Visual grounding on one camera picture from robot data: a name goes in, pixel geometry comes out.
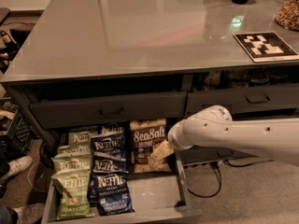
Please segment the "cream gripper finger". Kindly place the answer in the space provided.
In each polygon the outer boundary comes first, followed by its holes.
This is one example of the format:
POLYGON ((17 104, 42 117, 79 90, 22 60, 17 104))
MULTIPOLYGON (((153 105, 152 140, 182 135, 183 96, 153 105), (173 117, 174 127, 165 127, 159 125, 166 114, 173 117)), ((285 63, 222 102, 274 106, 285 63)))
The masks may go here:
POLYGON ((162 160, 174 153, 174 149, 171 144, 164 140, 150 155, 150 158, 154 161, 162 160))

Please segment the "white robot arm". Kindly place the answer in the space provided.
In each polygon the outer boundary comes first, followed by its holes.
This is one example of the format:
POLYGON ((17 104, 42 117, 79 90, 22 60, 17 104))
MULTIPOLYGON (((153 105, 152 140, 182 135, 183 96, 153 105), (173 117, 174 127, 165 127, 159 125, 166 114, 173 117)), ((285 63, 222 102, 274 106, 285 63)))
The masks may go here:
POLYGON ((299 166, 299 118, 234 120, 221 105, 177 122, 149 156, 161 160, 191 147, 226 147, 299 166))

